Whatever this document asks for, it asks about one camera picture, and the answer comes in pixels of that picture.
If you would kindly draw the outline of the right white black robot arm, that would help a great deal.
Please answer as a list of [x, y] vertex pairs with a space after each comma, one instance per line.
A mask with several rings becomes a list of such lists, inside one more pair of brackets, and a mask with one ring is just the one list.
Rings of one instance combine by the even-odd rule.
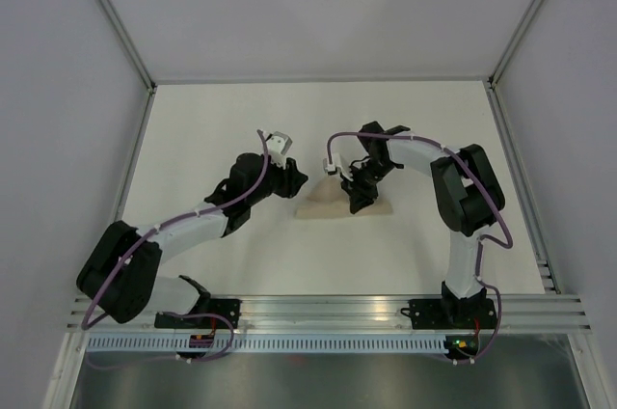
[[449, 230], [449, 261], [438, 300], [411, 299], [401, 313], [416, 330], [494, 329], [500, 307], [482, 277], [484, 246], [509, 250], [513, 236], [501, 214], [505, 196], [484, 149], [453, 149], [403, 125], [383, 129], [367, 123], [355, 134], [364, 158], [344, 164], [332, 151], [325, 171], [338, 175], [351, 213], [377, 204], [379, 183], [393, 170], [413, 169], [432, 180], [437, 209]]

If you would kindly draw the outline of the beige cloth napkin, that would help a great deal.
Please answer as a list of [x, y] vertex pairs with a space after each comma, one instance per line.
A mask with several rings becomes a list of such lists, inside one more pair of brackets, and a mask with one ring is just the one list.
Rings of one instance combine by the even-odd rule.
[[326, 176], [308, 193], [297, 207], [294, 217], [299, 220], [331, 220], [349, 217], [382, 216], [393, 213], [390, 202], [379, 198], [376, 203], [356, 213], [350, 210], [349, 196], [341, 189], [337, 177]]

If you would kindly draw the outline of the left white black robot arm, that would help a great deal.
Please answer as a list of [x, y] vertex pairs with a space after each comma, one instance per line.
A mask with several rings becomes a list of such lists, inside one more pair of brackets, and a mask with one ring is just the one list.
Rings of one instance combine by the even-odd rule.
[[179, 321], [202, 327], [210, 317], [210, 292], [187, 275], [159, 275], [160, 266], [206, 241], [238, 231], [249, 221], [253, 206], [270, 196], [291, 199], [308, 180], [291, 157], [278, 164], [268, 155], [243, 153], [212, 194], [193, 209], [150, 226], [112, 223], [76, 280], [91, 300], [83, 329], [98, 323], [96, 309], [101, 309], [101, 318], [123, 324], [147, 308], [157, 311], [163, 325]]

